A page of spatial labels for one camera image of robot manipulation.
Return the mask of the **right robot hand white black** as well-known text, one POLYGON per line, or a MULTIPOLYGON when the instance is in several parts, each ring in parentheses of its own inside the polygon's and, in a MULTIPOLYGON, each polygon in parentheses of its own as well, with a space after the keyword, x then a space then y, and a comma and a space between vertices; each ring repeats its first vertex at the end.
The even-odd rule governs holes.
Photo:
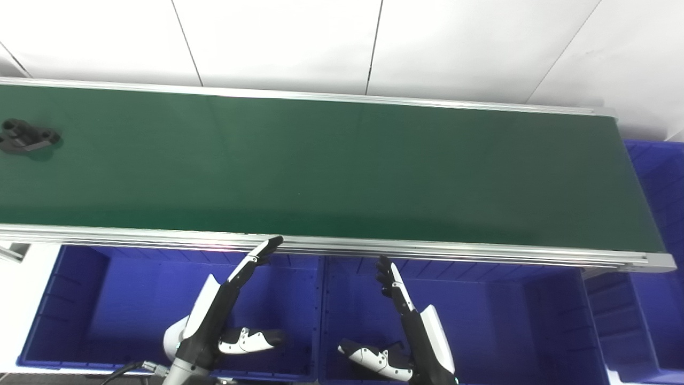
POLYGON ((434 305, 418 311, 400 270, 387 256, 376 263, 376 280, 383 296, 392 300, 408 342, 406 356, 401 343, 377 348, 344 338, 337 350, 348 360, 385 378, 408 384, 458 384, 454 357, 434 305))

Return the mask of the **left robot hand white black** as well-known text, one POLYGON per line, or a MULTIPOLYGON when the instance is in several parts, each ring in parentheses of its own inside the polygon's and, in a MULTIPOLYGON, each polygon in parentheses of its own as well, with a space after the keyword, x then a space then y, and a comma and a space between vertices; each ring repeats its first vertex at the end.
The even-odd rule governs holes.
POLYGON ((266 351, 283 344, 285 334, 278 329, 227 327, 242 287, 257 266, 264 265, 282 243, 283 237, 275 236, 259 244, 222 283, 212 274, 207 277, 190 314, 169 327, 165 334, 166 348, 171 336, 177 335, 165 384, 189 384, 208 378, 224 355, 266 351))

